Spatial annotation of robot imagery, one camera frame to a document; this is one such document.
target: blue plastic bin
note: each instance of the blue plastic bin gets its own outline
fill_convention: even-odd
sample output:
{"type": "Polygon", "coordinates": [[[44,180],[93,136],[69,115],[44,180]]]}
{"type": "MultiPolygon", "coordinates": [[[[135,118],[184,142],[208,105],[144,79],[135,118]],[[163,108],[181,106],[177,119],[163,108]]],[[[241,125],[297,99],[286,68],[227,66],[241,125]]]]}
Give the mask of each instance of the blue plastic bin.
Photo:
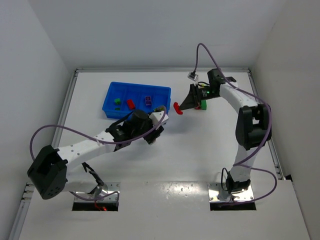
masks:
{"type": "Polygon", "coordinates": [[[133,84],[124,82],[111,82],[106,94],[102,110],[107,118],[120,119],[131,112],[127,105],[127,100],[131,99],[135,109],[140,109],[146,113],[152,112],[160,106],[166,107],[166,112],[170,109],[171,88],[167,86],[152,86],[143,84],[133,84]],[[145,97],[151,97],[151,105],[146,105],[145,97]],[[117,105],[115,99],[120,99],[121,104],[117,105]]]}

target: wire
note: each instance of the wire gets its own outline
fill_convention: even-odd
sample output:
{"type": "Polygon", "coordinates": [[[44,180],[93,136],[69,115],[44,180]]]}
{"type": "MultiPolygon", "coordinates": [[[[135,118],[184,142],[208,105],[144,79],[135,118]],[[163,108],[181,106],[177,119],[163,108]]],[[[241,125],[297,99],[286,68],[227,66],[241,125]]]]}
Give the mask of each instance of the wire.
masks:
{"type": "Polygon", "coordinates": [[[94,201],[94,207],[96,209],[99,209],[99,211],[107,211],[107,208],[105,206],[102,206],[102,207],[98,206],[97,201],[94,201]]]}
{"type": "Polygon", "coordinates": [[[228,170],[224,167],[222,168],[222,172],[221,172],[221,188],[223,191],[228,191],[228,190],[225,190],[224,189],[224,186],[223,186],[223,181],[224,181],[224,171],[226,171],[226,174],[228,174],[228,170]]]}
{"type": "Polygon", "coordinates": [[[205,81],[198,81],[198,85],[199,85],[199,84],[205,84],[205,85],[207,85],[207,86],[210,86],[210,84],[207,83],[207,82],[205,82],[205,81]]]}
{"type": "MultiPolygon", "coordinates": [[[[160,118],[159,122],[154,125],[150,130],[146,131],[145,133],[141,134],[140,136],[137,136],[137,137],[134,137],[132,139],[129,139],[129,140],[125,140],[125,141],[102,141],[102,140],[99,140],[99,139],[96,139],[92,136],[89,136],[85,133],[82,133],[80,131],[77,131],[77,130],[74,130],[70,127],[66,127],[66,126],[62,126],[62,125],[56,125],[56,124],[49,124],[49,125],[44,125],[40,128],[38,128],[34,134],[32,135],[31,139],[30,139],[30,143],[29,143],[29,150],[30,150],[30,155],[31,155],[31,158],[32,160],[34,161],[35,160],[35,155],[34,155],[34,152],[33,152],[33,143],[34,143],[34,139],[36,137],[36,135],[42,130],[42,129],[45,129],[45,128],[60,128],[60,129],[65,129],[65,130],[68,130],[72,133],[75,133],[75,134],[78,134],[80,136],[83,136],[89,140],[92,140],[92,141],[95,141],[95,142],[99,142],[101,144],[112,144],[112,145],[117,145],[117,144],[128,144],[128,143],[131,143],[135,140],[138,140],[138,139],[141,139],[145,136],[147,136],[148,134],[150,134],[153,130],[157,129],[160,125],[161,125],[161,122],[164,120],[165,116],[166,116],[166,112],[167,112],[167,108],[163,105],[163,106],[160,106],[161,108],[163,108],[163,111],[164,111],[164,114],[162,115],[162,117],[160,118]]],[[[77,197],[78,199],[81,199],[83,201],[97,201],[97,200],[101,200],[101,199],[104,199],[106,197],[109,197],[113,194],[117,194],[117,199],[119,200],[119,192],[118,191],[114,191],[112,193],[109,193],[109,194],[106,194],[106,195],[103,195],[103,196],[98,196],[98,197],[95,197],[95,198],[85,198],[85,197],[82,197],[78,194],[76,194],[75,192],[72,192],[70,191],[70,193],[72,195],[74,195],[75,197],[77,197]]]]}
{"type": "Polygon", "coordinates": [[[218,63],[216,62],[215,58],[212,56],[211,52],[209,51],[209,49],[207,48],[206,45],[204,45],[202,42],[200,42],[197,46],[196,46],[196,60],[195,60],[195,67],[194,67],[194,71],[193,73],[196,73],[197,71],[197,68],[198,68],[198,60],[199,60],[199,47],[202,46],[206,52],[208,53],[208,55],[210,56],[211,60],[213,61],[215,67],[218,69],[219,73],[221,74],[221,76],[223,77],[223,79],[231,86],[233,87],[234,89],[236,89],[237,91],[241,92],[241,93],[244,93],[246,95],[249,95],[255,99],[258,99],[261,103],[263,103],[263,105],[265,105],[266,109],[267,109],[267,112],[268,112],[268,115],[269,115],[269,118],[268,118],[268,126],[267,126],[267,129],[266,129],[266,133],[261,141],[261,143],[259,144],[259,146],[256,148],[255,151],[253,151],[249,156],[247,156],[245,159],[233,164],[233,167],[236,167],[236,166],[240,166],[240,167],[244,167],[244,168],[248,168],[248,169],[252,169],[252,170],[256,170],[256,171],[260,171],[260,172],[265,172],[265,173],[268,173],[270,175],[272,175],[272,177],[274,178],[274,186],[272,188],[271,191],[269,191],[267,194],[263,195],[263,196],[260,196],[254,200],[250,200],[250,201],[245,201],[245,202],[236,202],[236,203],[225,203],[226,205],[227,204],[244,204],[244,203],[253,203],[257,200],[260,200],[260,199],[264,199],[266,198],[267,196],[269,196],[270,194],[272,194],[275,190],[276,190],[276,187],[278,185],[278,181],[277,181],[277,177],[271,172],[271,171],[268,171],[268,170],[265,170],[265,169],[261,169],[261,168],[256,168],[256,167],[249,167],[249,166],[246,166],[246,165],[243,165],[243,163],[245,163],[246,161],[248,161],[249,159],[251,159],[254,155],[256,155],[260,149],[265,145],[265,143],[267,142],[267,139],[268,139],[268,136],[269,136],[269,133],[271,131],[271,121],[272,121],[272,113],[271,113],[271,109],[270,109],[270,106],[267,104],[267,102],[265,102],[262,98],[260,98],[259,96],[257,95],[254,95],[248,91],[245,91],[241,88],[238,88],[236,87],[235,85],[233,85],[227,78],[226,76],[224,75],[224,73],[221,71],[221,68],[219,67],[218,63]]]}
{"type": "Polygon", "coordinates": [[[97,200],[94,201],[94,207],[95,207],[96,209],[99,209],[99,211],[101,211],[100,207],[97,205],[97,200]]]}

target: red gripper piece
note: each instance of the red gripper piece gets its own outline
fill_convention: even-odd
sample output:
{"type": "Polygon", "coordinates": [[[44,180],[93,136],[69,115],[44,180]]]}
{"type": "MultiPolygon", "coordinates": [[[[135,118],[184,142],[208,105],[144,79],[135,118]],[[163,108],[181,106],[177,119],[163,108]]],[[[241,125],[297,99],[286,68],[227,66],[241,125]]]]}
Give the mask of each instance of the red gripper piece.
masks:
{"type": "Polygon", "coordinates": [[[176,111],[177,114],[179,114],[179,115],[184,114],[184,113],[180,110],[179,104],[178,104],[177,102],[175,102],[175,103],[173,104],[173,107],[174,107],[174,110],[176,111]]]}

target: white table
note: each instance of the white table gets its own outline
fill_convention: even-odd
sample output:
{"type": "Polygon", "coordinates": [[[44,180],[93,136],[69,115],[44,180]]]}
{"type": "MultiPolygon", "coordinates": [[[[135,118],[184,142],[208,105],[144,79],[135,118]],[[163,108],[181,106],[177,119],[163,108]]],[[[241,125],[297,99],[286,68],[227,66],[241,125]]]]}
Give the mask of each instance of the white table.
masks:
{"type": "MultiPolygon", "coordinates": [[[[206,72],[199,75],[207,82],[206,72]]],[[[171,87],[169,122],[152,146],[137,140],[88,161],[105,182],[121,182],[118,212],[71,211],[74,198],[68,192],[50,200],[35,192],[19,239],[309,239],[289,180],[280,180],[271,196],[256,203],[255,211],[210,211],[207,182],[219,181],[222,168],[230,169],[235,160],[237,114],[224,99],[216,98],[207,101],[206,111],[191,109],[177,115],[172,104],[187,96],[191,83],[187,74],[79,71],[61,113],[65,126],[94,136],[114,122],[102,111],[110,82],[171,87]]],[[[246,71],[225,74],[252,91],[246,71]]],[[[82,140],[71,132],[59,133],[54,144],[60,146],[82,140]]],[[[275,173],[267,145],[255,167],[275,173]]],[[[255,197],[267,193],[273,181],[266,173],[252,171],[255,197]]]]}

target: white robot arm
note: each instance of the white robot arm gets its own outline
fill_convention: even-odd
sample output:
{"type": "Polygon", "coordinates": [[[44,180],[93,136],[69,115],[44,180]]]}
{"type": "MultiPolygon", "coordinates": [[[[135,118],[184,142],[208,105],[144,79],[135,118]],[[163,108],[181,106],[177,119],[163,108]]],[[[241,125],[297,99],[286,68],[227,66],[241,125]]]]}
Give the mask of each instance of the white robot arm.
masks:
{"type": "Polygon", "coordinates": [[[257,103],[248,95],[237,90],[238,84],[233,77],[227,77],[233,86],[229,85],[218,69],[212,69],[208,73],[209,83],[199,86],[198,76],[190,73],[188,78],[194,79],[195,84],[190,84],[190,90],[179,106],[179,110],[187,110],[201,107],[202,100],[222,97],[238,113],[235,136],[238,142],[238,151],[234,164],[228,172],[226,179],[227,191],[230,193],[247,190],[250,185],[251,167],[256,156],[243,162],[249,157],[263,141],[267,133],[269,114],[266,106],[257,103]]]}
{"type": "Polygon", "coordinates": [[[168,119],[163,109],[149,114],[142,110],[134,110],[96,135],[95,140],[87,139],[56,149],[51,145],[43,147],[27,174],[43,199],[51,199],[66,191],[97,196],[104,182],[86,161],[127,147],[142,135],[149,145],[153,144],[164,130],[162,125],[168,119]],[[81,164],[83,172],[72,171],[81,164]]]}

